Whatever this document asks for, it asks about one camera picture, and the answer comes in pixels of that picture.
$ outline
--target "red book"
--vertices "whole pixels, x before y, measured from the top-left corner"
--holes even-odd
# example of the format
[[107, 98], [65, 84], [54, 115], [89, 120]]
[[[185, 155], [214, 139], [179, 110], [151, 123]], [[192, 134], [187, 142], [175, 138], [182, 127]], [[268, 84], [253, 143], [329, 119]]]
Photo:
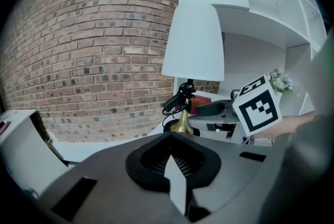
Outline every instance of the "red book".
[[192, 98], [192, 110], [190, 111], [190, 114], [197, 115], [197, 113], [195, 113], [195, 108], [208, 103], [211, 103], [211, 98], [195, 95], [195, 97]]

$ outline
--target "black vent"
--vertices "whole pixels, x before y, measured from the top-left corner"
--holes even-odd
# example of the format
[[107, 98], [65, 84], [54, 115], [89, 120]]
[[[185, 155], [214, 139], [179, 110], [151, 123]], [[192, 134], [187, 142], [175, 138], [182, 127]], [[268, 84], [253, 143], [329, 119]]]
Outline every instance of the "black vent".
[[164, 175], [170, 155], [185, 177], [198, 170], [204, 159], [201, 152], [181, 140], [169, 136], [144, 153], [140, 162], [144, 167]]
[[214, 151], [175, 132], [157, 135], [156, 139], [131, 152], [125, 168], [142, 188], [169, 192], [170, 182], [164, 173], [171, 155], [186, 177], [189, 190], [208, 186], [220, 169], [220, 158]]

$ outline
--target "white box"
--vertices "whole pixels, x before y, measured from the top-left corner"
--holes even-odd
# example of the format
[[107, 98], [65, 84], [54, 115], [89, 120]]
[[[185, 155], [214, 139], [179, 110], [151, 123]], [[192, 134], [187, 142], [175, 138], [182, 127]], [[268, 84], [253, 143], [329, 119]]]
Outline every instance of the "white box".
[[232, 106], [247, 137], [282, 120], [278, 100], [266, 75], [243, 86]]

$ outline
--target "white cabinet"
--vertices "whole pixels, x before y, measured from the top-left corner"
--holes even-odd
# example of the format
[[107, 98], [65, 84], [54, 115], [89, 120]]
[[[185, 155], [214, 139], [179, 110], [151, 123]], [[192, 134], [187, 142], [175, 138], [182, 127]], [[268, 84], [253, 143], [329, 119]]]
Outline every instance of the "white cabinet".
[[30, 119], [34, 112], [8, 110], [0, 116], [1, 121], [11, 122], [0, 136], [0, 152], [13, 180], [23, 190], [30, 188], [41, 195], [68, 168], [38, 134]]

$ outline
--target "brass lamp base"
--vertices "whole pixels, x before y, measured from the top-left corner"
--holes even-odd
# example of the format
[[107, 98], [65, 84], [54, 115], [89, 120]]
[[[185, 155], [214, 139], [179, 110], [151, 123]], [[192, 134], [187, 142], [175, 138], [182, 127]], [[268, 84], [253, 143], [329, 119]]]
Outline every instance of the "brass lamp base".
[[171, 126], [172, 132], [182, 132], [187, 134], [194, 134], [194, 130], [188, 124], [188, 112], [186, 110], [182, 111], [180, 120]]

